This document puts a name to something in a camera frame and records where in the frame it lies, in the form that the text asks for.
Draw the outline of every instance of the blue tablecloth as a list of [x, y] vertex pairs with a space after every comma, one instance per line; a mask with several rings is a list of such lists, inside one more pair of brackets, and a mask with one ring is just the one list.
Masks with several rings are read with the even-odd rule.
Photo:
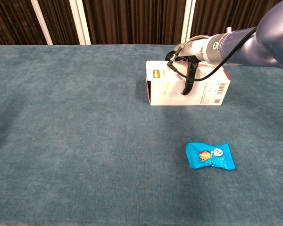
[[[222, 106], [150, 106], [173, 46], [0, 46], [0, 224], [283, 226], [283, 70], [225, 67]], [[236, 170], [189, 168], [229, 143]]]

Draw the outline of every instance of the cardboard box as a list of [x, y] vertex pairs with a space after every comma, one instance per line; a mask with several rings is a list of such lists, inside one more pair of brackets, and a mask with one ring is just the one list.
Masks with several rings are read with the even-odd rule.
[[[185, 78], [175, 73], [167, 61], [146, 61], [147, 90], [150, 105], [221, 105], [231, 79], [221, 67], [215, 74], [204, 81], [194, 82], [191, 92], [184, 96], [182, 91]], [[176, 61], [173, 65], [186, 75], [187, 62]], [[195, 78], [208, 75], [215, 65], [200, 62]]]

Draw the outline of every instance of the wrapped candy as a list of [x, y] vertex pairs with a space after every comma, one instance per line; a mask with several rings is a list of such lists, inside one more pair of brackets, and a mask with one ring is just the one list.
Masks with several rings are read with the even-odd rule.
[[186, 146], [189, 165], [193, 169], [212, 166], [225, 170], [236, 168], [231, 149], [228, 144], [208, 145], [205, 143], [191, 142]]

